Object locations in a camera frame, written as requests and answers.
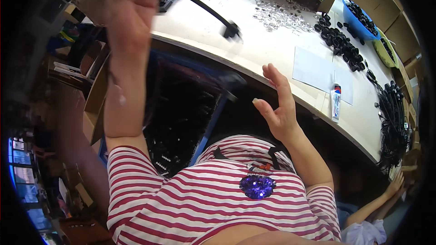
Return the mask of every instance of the bundle of black cables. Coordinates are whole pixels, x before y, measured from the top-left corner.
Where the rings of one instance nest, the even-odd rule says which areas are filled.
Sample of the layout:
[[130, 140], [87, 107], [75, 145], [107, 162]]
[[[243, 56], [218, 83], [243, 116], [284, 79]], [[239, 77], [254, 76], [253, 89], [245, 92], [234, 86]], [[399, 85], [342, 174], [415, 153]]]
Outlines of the bundle of black cables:
[[390, 85], [385, 84], [383, 89], [371, 70], [367, 71], [366, 76], [377, 89], [379, 104], [375, 106], [380, 108], [379, 116], [384, 119], [381, 125], [381, 155], [377, 165], [380, 170], [389, 173], [392, 167], [400, 164], [409, 145], [409, 136], [405, 127], [404, 95], [394, 81], [391, 81]]

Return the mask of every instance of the black cord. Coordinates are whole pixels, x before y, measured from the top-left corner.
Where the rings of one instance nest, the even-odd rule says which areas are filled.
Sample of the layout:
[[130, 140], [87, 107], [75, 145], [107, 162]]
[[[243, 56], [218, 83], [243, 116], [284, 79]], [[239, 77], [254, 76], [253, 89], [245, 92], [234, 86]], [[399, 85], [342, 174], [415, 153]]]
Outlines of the black cord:
[[380, 161], [377, 165], [380, 170], [389, 173], [391, 168], [400, 164], [409, 145], [409, 138], [404, 127], [403, 94], [393, 81], [391, 85], [385, 84], [383, 89], [377, 82], [374, 73], [369, 69], [366, 76], [377, 89], [379, 108], [384, 119], [381, 125]]
[[212, 14], [216, 19], [221, 21], [221, 23], [226, 26], [226, 31], [224, 32], [224, 37], [231, 37], [233, 38], [235, 35], [241, 37], [239, 35], [239, 29], [238, 26], [235, 23], [230, 23], [227, 20], [225, 20], [221, 15], [219, 15], [216, 11], [214, 11], [211, 7], [207, 6], [205, 3], [203, 3], [201, 0], [191, 0], [195, 4], [199, 5], [201, 8], [206, 10], [208, 13]]

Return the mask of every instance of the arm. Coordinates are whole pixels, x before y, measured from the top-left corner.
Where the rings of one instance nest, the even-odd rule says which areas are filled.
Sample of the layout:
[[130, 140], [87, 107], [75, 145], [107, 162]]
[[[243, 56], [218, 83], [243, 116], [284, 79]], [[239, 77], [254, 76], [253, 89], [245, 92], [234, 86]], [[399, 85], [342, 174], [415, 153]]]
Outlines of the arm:
[[391, 199], [391, 204], [387, 204], [386, 207], [381, 208], [378, 214], [374, 217], [374, 219], [383, 219], [384, 215], [386, 215], [392, 205], [394, 205], [397, 201], [398, 198], [396, 198], [395, 200], [393, 200], [393, 198], [395, 198], [394, 195], [400, 189], [403, 181], [403, 172], [400, 171], [395, 175], [394, 180], [389, 184], [388, 188], [386, 188], [386, 191], [380, 197], [363, 206], [361, 209], [357, 210], [356, 213], [353, 213], [347, 218], [345, 222], [345, 227], [348, 227], [353, 223], [362, 223], [362, 221], [364, 221], [372, 212], [377, 210], [379, 207], [385, 204], [385, 202]]
[[321, 155], [297, 123], [295, 101], [288, 79], [271, 63], [263, 66], [263, 75], [277, 90], [279, 107], [272, 110], [264, 100], [254, 99], [254, 106], [266, 119], [271, 133], [280, 140], [292, 156], [292, 162], [306, 190], [325, 185], [333, 187], [333, 177]]
[[157, 0], [110, 0], [108, 39], [112, 49], [104, 111], [108, 151], [120, 145], [149, 156], [142, 134], [150, 28]]

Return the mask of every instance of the glue tube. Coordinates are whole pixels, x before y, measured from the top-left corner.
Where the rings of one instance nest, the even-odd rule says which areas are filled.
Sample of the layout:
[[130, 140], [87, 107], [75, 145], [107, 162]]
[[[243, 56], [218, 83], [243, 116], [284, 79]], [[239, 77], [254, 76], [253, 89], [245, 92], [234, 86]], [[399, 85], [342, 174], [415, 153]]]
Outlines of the glue tube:
[[333, 85], [330, 90], [331, 120], [339, 122], [339, 106], [341, 105], [341, 86], [336, 81], [336, 70], [333, 72]]

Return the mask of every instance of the person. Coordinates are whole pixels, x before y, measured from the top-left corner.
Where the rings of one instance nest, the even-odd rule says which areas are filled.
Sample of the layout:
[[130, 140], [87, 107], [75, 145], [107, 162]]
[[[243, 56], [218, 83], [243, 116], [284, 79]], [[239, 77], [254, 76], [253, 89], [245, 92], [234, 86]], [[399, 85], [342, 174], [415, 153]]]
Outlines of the person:
[[383, 219], [406, 191], [403, 172], [395, 174], [386, 191], [346, 218], [342, 241], [351, 245], [377, 245], [386, 242]]
[[263, 75], [276, 88], [280, 105], [273, 110], [264, 100], [253, 104], [286, 148], [234, 135], [210, 145], [194, 166], [171, 179], [157, 173], [142, 133], [156, 4], [110, 0], [108, 5], [112, 58], [104, 131], [107, 226], [113, 240], [123, 245], [339, 243], [332, 175], [298, 125], [288, 80], [273, 64], [263, 66]]

